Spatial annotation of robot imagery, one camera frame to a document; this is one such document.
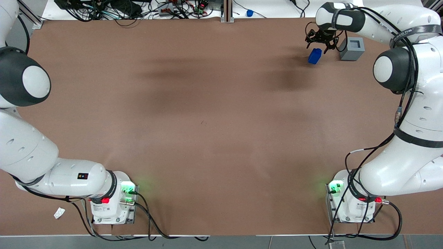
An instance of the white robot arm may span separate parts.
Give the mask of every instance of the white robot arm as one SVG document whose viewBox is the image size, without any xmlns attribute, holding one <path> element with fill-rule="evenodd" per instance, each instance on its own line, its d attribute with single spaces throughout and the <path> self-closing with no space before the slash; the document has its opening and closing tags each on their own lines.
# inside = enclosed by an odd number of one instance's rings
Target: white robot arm
<svg viewBox="0 0 443 249">
<path fill-rule="evenodd" d="M 18 114 L 17 106 L 38 104 L 51 91 L 36 61 L 5 47 L 18 12 L 15 0 L 0 1 L 0 169 L 31 193 L 89 197 L 96 223 L 125 224 L 135 199 L 129 177 L 100 163 L 59 158 L 57 146 Z"/>
<path fill-rule="evenodd" d="M 411 67 L 414 70 L 414 64 L 410 63 L 408 48 L 393 48 L 407 37 L 416 53 L 418 77 L 415 91 L 410 93 L 407 113 L 403 114 L 402 122 L 396 123 L 392 140 L 382 153 L 355 173 L 356 181 L 352 180 L 354 172 L 349 174 L 343 170 L 328 184 L 331 214 L 339 222 L 372 221 L 377 196 L 443 187 L 443 158 L 440 157 L 443 154 L 443 37 L 440 17 L 430 9 L 403 4 L 372 10 L 396 27 L 373 12 L 351 4 L 326 3 L 315 17 L 319 27 L 315 37 L 331 37 L 336 30 L 345 30 L 390 45 L 391 49 L 376 59 L 373 74 L 377 82 L 395 93 L 401 93 L 405 88 L 410 90 L 412 86 L 408 87 L 407 75 Z M 399 108 L 397 122 L 401 112 Z"/>
</svg>

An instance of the black strap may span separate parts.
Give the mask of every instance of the black strap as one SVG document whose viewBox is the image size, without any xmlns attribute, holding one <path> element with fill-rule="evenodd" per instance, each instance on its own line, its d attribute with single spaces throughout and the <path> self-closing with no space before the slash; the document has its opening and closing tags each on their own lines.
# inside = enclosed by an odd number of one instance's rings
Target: black strap
<svg viewBox="0 0 443 249">
<path fill-rule="evenodd" d="M 95 204 L 101 204 L 102 203 L 101 199 L 103 198 L 111 198 L 114 195 L 115 190 L 117 189 L 117 177 L 115 176 L 114 172 L 112 172 L 111 170 L 106 170 L 106 171 L 109 172 L 109 174 L 111 175 L 112 179 L 111 188 L 108 190 L 108 192 L 106 192 L 106 194 L 104 194 L 100 198 L 90 198 L 91 201 Z"/>
<path fill-rule="evenodd" d="M 394 38 L 389 42 L 389 46 L 394 48 L 397 43 L 405 37 L 415 34 L 423 34 L 423 33 L 437 33 L 442 35 L 442 26 L 437 24 L 428 24 L 423 26 L 417 26 L 410 29 L 407 29 L 403 32 L 398 33 Z"/>
<path fill-rule="evenodd" d="M 351 173 L 348 175 L 349 190 L 351 191 L 352 195 L 359 200 L 365 199 L 366 202 L 375 201 L 376 196 L 366 196 L 357 190 L 354 184 L 354 180 L 352 179 L 352 176 L 354 174 L 355 174 L 355 169 L 351 170 Z M 369 194 L 369 192 L 363 187 L 363 185 L 361 185 L 361 187 L 363 188 L 364 191 L 366 191 L 367 194 Z"/>
<path fill-rule="evenodd" d="M 411 136 L 399 128 L 394 128 L 394 134 L 406 143 L 415 144 L 427 148 L 443 148 L 443 141 L 432 141 Z"/>
<path fill-rule="evenodd" d="M 343 4 L 345 5 L 344 9 L 351 8 L 351 5 L 349 3 L 343 3 Z M 344 9 L 336 9 L 334 11 L 334 14 L 332 15 L 332 20 L 331 20 L 331 28 L 336 29 L 335 25 L 337 24 L 338 15 L 340 14 L 340 11 L 342 11 Z"/>
<path fill-rule="evenodd" d="M 45 175 L 42 175 L 42 176 L 39 176 L 37 179 L 35 179 L 34 181 L 32 181 L 32 182 L 30 182 L 30 183 L 24 183 L 24 182 L 22 182 L 22 181 L 20 181 L 20 179 L 18 179 L 18 177 L 16 177 L 15 175 L 11 175 L 11 174 L 9 174 L 10 176 L 12 176 L 12 178 L 19 184 L 19 185 L 21 185 L 21 186 L 25 186 L 25 187 L 27 187 L 27 186 L 32 186 L 32 185 L 35 185 L 35 184 L 37 184 L 41 179 L 43 179 L 43 177 L 45 176 Z"/>
</svg>

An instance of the metal bracket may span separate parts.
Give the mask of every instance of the metal bracket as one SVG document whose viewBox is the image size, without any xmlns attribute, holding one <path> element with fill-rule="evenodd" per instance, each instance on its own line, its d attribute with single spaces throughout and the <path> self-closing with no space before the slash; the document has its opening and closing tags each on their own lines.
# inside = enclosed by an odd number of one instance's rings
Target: metal bracket
<svg viewBox="0 0 443 249">
<path fill-rule="evenodd" d="M 138 193 L 139 190 L 139 185 L 136 185 L 134 191 Z M 134 202 L 137 202 L 138 200 L 138 195 L 134 195 Z M 126 219 L 126 223 L 125 224 L 134 224 L 134 221 L 136 219 L 136 209 L 137 206 L 130 206 L 129 207 L 129 213 L 128 213 L 128 218 Z"/>
<path fill-rule="evenodd" d="M 346 249 L 345 242 L 343 240 L 329 242 L 329 249 Z"/>
<path fill-rule="evenodd" d="M 221 16 L 222 23 L 234 23 L 232 16 L 232 0 L 223 0 L 223 15 Z"/>
<path fill-rule="evenodd" d="M 229 20 L 229 21 L 225 21 L 225 18 L 222 17 L 222 18 L 221 18 L 221 22 L 222 22 L 222 23 L 234 23 L 234 18 L 231 17 L 231 20 Z"/>
<path fill-rule="evenodd" d="M 20 12 L 22 12 L 23 15 L 34 24 L 32 29 L 41 29 L 43 26 L 43 21 L 40 20 L 40 18 L 34 14 L 22 0 L 17 0 L 17 2 L 19 3 Z"/>
</svg>

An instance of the table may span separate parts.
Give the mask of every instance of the table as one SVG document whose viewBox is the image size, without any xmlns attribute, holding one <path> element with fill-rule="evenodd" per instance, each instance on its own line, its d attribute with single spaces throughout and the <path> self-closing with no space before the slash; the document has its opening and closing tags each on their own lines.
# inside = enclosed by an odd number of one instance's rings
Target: table
<svg viewBox="0 0 443 249">
<path fill-rule="evenodd" d="M 268 18 L 297 18 L 300 17 L 301 11 L 295 7 L 290 0 L 236 0 L 245 8 L 252 9 Z M 325 2 L 347 2 L 360 5 L 363 3 L 369 8 L 378 7 L 389 4 L 410 4 L 416 6 L 423 6 L 420 0 L 310 0 L 310 4 L 305 10 L 306 17 L 315 17 L 317 10 Z M 308 4 L 308 0 L 297 0 L 297 5 L 304 9 Z M 238 4 L 233 4 L 234 18 L 261 18 L 259 15 L 253 15 L 252 17 L 246 16 L 246 10 L 240 7 Z M 220 16 L 219 11 L 214 11 L 210 17 Z M 66 11 L 60 9 L 54 0 L 48 0 L 45 11 L 42 15 L 43 18 L 51 20 L 74 20 Z"/>
<path fill-rule="evenodd" d="M 388 49 L 374 41 L 364 40 L 356 62 L 328 51 L 308 64 L 316 47 L 306 49 L 308 21 L 146 20 L 131 29 L 48 21 L 29 56 L 51 76 L 51 95 L 19 112 L 60 157 L 127 173 L 167 234 L 326 234 L 324 184 L 347 152 L 392 132 L 398 96 L 373 79 Z M 364 156 L 353 154 L 350 167 Z M 3 171 L 0 183 L 0 234 L 85 234 L 70 204 L 21 191 Z M 443 234 L 442 195 L 389 198 L 403 213 L 402 233 Z M 55 220 L 59 206 L 66 212 Z M 134 225 L 100 232 L 146 234 L 137 214 Z M 362 232 L 395 228 L 386 207 Z"/>
</svg>

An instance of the cable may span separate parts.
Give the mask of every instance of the cable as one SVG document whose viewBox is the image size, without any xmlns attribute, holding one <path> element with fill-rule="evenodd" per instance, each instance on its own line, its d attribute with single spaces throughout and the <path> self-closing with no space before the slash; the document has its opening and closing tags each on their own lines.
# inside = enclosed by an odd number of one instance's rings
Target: cable
<svg viewBox="0 0 443 249">
<path fill-rule="evenodd" d="M 198 241 L 202 241 L 202 242 L 205 242 L 205 241 L 207 241 L 208 239 L 209 239 L 209 236 L 206 236 L 204 239 L 200 239 L 199 237 L 194 237 L 196 240 L 198 240 Z"/>
<path fill-rule="evenodd" d="M 377 241 L 388 241 L 388 240 L 395 239 L 400 234 L 401 227 L 403 225 L 403 217 L 401 216 L 400 209 L 396 205 L 394 205 L 394 203 L 392 203 L 392 202 L 389 202 L 389 205 L 391 205 L 398 214 L 398 226 L 397 226 L 397 230 L 395 231 L 395 233 L 392 236 L 385 237 L 385 238 L 377 238 L 377 237 L 371 237 L 371 236 L 367 236 L 367 235 L 358 235 L 358 237 L 370 239 L 370 240 L 377 240 Z"/>
<path fill-rule="evenodd" d="M 249 10 L 248 8 L 245 8 L 245 7 L 243 7 L 243 5 L 239 4 L 236 0 L 232 0 L 232 1 L 233 1 L 235 4 L 237 4 L 238 6 L 244 8 L 245 10 Z M 264 15 L 258 13 L 258 12 L 255 12 L 255 11 L 254 11 L 254 13 L 256 13 L 257 15 L 259 15 L 259 16 L 261 16 L 261 17 L 263 17 L 263 18 L 267 18 L 266 16 L 264 16 Z"/>
<path fill-rule="evenodd" d="M 317 249 L 317 247 L 315 247 L 314 243 L 312 243 L 311 236 L 308 236 L 308 238 L 309 238 L 309 242 L 311 243 L 312 247 L 313 247 L 314 249 Z"/>
<path fill-rule="evenodd" d="M 297 8 L 297 9 L 299 9 L 301 12 L 300 12 L 300 18 L 302 18 L 302 17 L 306 17 L 306 12 L 305 12 L 305 10 L 307 9 L 307 7 L 311 4 L 311 2 L 309 1 L 309 0 L 307 0 L 307 5 L 306 5 L 306 7 L 305 8 L 300 8 L 298 5 L 297 5 L 297 1 L 296 0 L 291 0 L 291 2 L 295 5 L 295 7 Z"/>
<path fill-rule="evenodd" d="M 26 28 L 25 22 L 23 21 L 22 17 L 20 15 L 18 15 L 17 18 L 19 19 L 19 21 L 22 24 L 23 29 L 25 31 L 25 35 L 26 35 L 26 50 L 25 50 L 25 53 L 28 54 L 28 52 L 29 52 L 29 45 L 31 43 L 31 38 L 29 36 L 29 32 L 28 32 L 28 30 Z"/>
<path fill-rule="evenodd" d="M 307 0 L 307 5 L 306 5 L 306 7 L 303 9 L 303 14 L 304 14 L 304 17 L 306 17 L 306 12 L 305 12 L 305 10 L 307 9 L 307 7 L 309 6 L 311 4 L 311 2 L 309 1 L 309 0 Z"/>
<path fill-rule="evenodd" d="M 135 205 L 137 206 L 137 207 L 139 207 L 147 216 L 148 216 L 148 219 L 150 219 L 151 221 L 152 221 L 152 224 L 154 225 L 154 227 L 155 227 L 155 229 L 157 230 L 157 232 L 163 237 L 163 238 L 165 238 L 165 239 L 177 239 L 177 238 L 180 238 L 180 237 L 171 237 L 171 236 L 168 236 L 168 235 L 166 235 L 160 228 L 159 228 L 159 226 L 157 225 L 157 223 L 156 223 L 156 221 L 154 220 L 154 218 L 152 218 L 152 216 L 149 214 L 149 212 L 146 210 L 146 208 L 144 207 L 144 206 L 142 206 L 142 205 L 140 205 L 139 203 L 135 203 Z"/>
</svg>

